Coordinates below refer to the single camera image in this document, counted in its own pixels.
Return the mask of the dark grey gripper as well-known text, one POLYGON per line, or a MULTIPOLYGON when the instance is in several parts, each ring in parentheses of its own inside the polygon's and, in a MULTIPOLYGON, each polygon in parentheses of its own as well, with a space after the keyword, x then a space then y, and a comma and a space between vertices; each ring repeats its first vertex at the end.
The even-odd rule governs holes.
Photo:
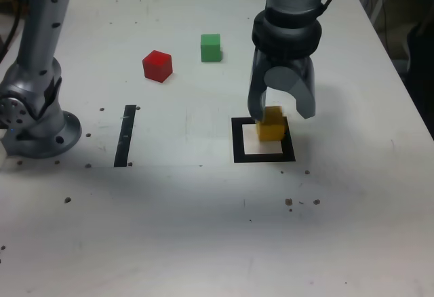
POLYGON ((296 110, 304 118, 315 116, 315 74, 308 58, 276 58, 260 50, 254 52, 248 92, 248 111, 255 121, 264 119, 264 94, 270 87, 289 93, 296 101, 296 110))

